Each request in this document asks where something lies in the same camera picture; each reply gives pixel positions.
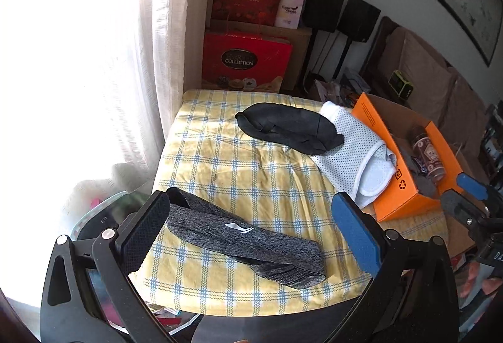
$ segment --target black fabric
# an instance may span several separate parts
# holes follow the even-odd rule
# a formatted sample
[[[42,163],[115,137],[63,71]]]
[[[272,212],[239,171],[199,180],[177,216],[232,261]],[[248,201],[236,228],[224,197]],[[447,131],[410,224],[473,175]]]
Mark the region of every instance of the black fabric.
[[[248,136],[285,144],[305,155],[321,155],[344,143],[330,120],[303,108],[261,102],[235,117]]]

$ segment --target black clamp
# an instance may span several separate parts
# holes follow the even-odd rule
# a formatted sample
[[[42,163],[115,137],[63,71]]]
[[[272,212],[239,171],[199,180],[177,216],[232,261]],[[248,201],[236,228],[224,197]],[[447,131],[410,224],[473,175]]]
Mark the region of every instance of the black clamp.
[[[476,260],[503,269],[503,198],[494,188],[479,183],[465,173],[457,184],[485,204],[485,212],[455,190],[445,191],[440,201],[445,212],[468,229],[478,249]]]
[[[458,299],[444,240],[414,241],[394,229],[383,231],[346,193],[334,196],[331,209],[372,279],[325,343],[457,342]]]
[[[168,195],[154,192],[118,229],[95,239],[56,239],[40,308],[42,343],[176,343],[150,313],[127,275],[139,269],[169,215]],[[111,327],[87,269],[97,269],[129,334]]]

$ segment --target bed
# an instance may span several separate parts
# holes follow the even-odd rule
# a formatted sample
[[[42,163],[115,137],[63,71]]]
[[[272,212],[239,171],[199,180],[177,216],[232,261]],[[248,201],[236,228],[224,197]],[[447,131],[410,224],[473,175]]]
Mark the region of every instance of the bed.
[[[244,264],[183,242],[164,227],[130,279],[143,299],[217,316],[266,316],[319,309],[361,294],[359,270],[330,215],[336,189],[309,156],[247,136],[235,114],[257,102],[318,111],[322,103],[280,94],[191,90],[170,129],[154,190],[177,186],[247,222],[316,240],[327,279],[296,290],[259,278]],[[364,212],[374,214],[372,205]],[[389,221],[405,238],[448,241],[444,214]]]

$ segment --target screw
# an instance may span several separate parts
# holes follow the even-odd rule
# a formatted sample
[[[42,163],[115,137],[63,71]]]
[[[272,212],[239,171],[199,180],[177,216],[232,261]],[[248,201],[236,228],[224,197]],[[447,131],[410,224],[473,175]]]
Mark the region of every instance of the screw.
[[[106,229],[101,233],[101,236],[103,239],[110,239],[115,235],[115,231],[112,230],[111,228]]]
[[[435,237],[433,237],[433,242],[440,247],[442,245],[444,245],[444,240],[441,237],[439,237],[438,235],[435,235]]]
[[[56,243],[58,245],[63,245],[66,242],[66,235],[60,235],[59,237],[56,238]]]
[[[400,234],[398,231],[395,231],[394,229],[388,229],[385,232],[386,238],[391,239],[392,241],[397,240]]]

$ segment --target gray fabric strap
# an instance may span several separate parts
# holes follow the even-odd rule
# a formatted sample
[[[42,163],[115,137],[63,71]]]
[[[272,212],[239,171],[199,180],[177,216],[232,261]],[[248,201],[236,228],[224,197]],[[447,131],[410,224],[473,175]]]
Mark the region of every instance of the gray fabric strap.
[[[233,257],[258,276],[291,288],[309,288],[326,279],[317,242],[250,225],[176,187],[166,193],[171,204],[166,226],[178,238]]]

